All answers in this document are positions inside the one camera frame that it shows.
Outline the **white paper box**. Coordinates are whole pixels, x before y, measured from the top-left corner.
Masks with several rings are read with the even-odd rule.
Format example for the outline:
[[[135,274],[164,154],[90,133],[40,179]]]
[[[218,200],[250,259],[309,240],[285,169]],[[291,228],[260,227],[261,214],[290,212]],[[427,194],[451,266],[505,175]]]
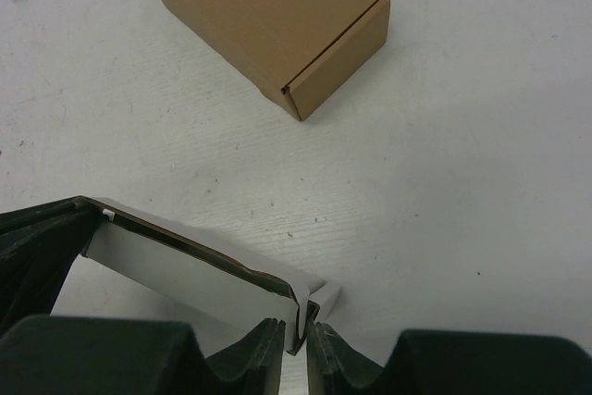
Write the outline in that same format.
[[[297,353],[306,328],[330,314],[337,283],[107,198],[90,198],[105,221],[85,257],[223,323],[245,330],[265,318],[286,326]]]

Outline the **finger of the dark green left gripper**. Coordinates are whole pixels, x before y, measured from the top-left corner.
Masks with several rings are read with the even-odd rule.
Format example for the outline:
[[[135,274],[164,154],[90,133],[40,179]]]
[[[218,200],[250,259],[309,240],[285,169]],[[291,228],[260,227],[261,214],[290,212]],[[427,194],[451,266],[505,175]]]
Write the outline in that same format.
[[[81,197],[1,215],[1,332],[48,315],[68,272],[105,221]]]

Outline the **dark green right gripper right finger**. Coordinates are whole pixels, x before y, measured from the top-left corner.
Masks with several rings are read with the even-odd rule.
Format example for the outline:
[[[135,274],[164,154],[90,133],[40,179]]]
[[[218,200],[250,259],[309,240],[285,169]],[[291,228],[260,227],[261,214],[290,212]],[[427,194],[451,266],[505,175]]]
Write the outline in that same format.
[[[558,337],[406,329],[379,365],[330,325],[307,333],[312,394],[588,394],[591,357]]]

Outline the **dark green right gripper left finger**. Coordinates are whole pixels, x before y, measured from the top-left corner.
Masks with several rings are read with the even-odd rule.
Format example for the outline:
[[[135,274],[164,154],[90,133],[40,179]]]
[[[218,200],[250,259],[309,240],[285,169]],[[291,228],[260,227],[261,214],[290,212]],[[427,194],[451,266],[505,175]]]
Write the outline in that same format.
[[[276,394],[285,324],[205,357],[182,322],[28,317],[1,338],[4,394]]]

